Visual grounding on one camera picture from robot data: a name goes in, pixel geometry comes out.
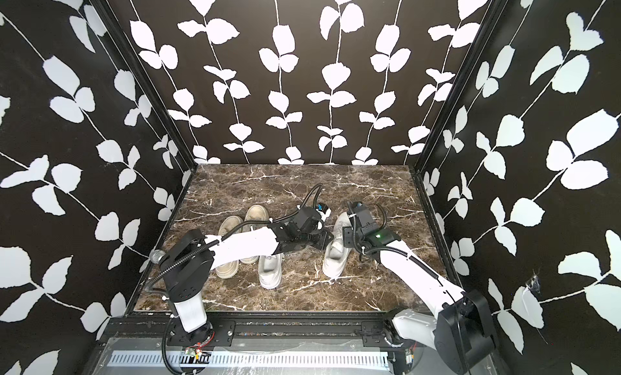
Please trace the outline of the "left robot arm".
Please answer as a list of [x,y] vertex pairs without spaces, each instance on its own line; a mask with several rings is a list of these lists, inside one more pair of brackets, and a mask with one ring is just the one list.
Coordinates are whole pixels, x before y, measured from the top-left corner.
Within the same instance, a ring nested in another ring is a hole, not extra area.
[[311,246],[324,250],[333,240],[324,222],[331,210],[319,202],[323,185],[316,184],[295,212],[268,221],[244,221],[224,235],[207,237],[200,229],[187,232],[165,254],[152,253],[159,274],[145,282],[146,292],[163,281],[163,293],[186,333],[208,324],[202,289],[210,272],[244,258],[279,255]]

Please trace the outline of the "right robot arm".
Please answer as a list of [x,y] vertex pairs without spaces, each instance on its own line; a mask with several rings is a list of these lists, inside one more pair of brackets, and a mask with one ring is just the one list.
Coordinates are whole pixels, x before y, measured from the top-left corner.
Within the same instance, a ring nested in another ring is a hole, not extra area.
[[488,301],[480,292],[466,292],[433,270],[387,227],[386,218],[378,224],[364,203],[347,206],[350,226],[344,228],[344,245],[398,276],[432,313],[395,314],[391,325],[398,338],[432,347],[454,373],[469,373],[498,346]]

